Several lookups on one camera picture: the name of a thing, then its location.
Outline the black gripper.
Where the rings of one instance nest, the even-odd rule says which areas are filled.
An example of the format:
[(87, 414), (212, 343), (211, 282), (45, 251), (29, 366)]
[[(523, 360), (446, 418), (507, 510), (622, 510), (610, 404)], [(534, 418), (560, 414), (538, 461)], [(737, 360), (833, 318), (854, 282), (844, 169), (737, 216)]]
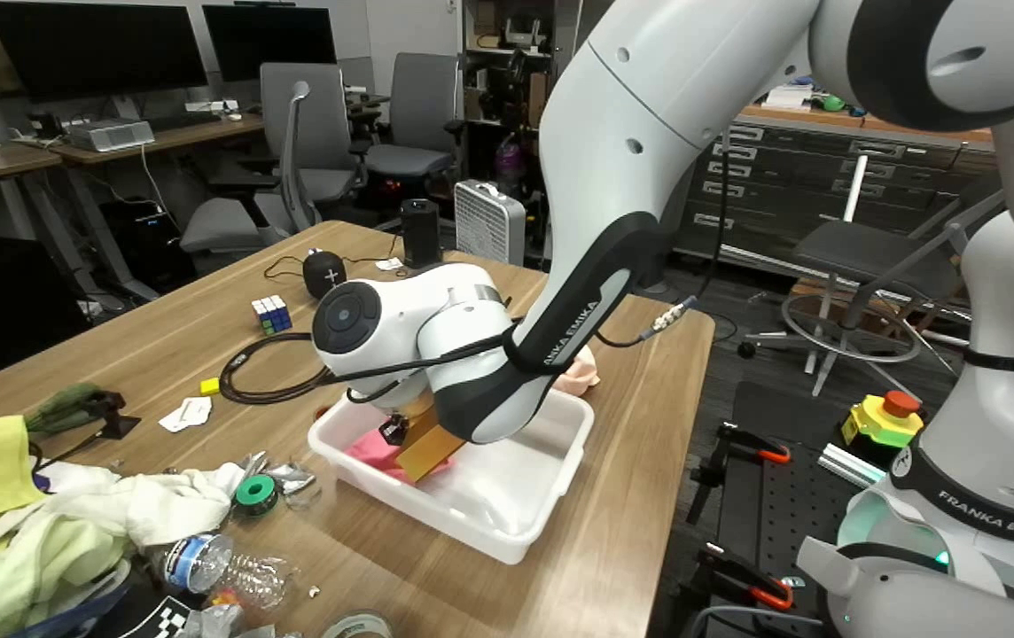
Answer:
[(408, 435), (408, 418), (402, 410), (388, 414), (388, 422), (375, 430), (384, 444), (404, 444)]

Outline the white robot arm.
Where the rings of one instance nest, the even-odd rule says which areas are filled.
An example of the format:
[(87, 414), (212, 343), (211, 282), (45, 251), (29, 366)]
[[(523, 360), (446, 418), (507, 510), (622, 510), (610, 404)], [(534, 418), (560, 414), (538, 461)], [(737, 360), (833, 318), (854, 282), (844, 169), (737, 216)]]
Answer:
[(428, 398), (468, 444), (523, 431), (663, 251), (695, 157), (797, 74), (902, 126), (988, 131), (1002, 184), (961, 251), (972, 338), (945, 409), (797, 566), (841, 638), (1014, 638), (1014, 0), (612, 0), (538, 119), (552, 264), (527, 312), (438, 266), (335, 286), (317, 352), (367, 404)]

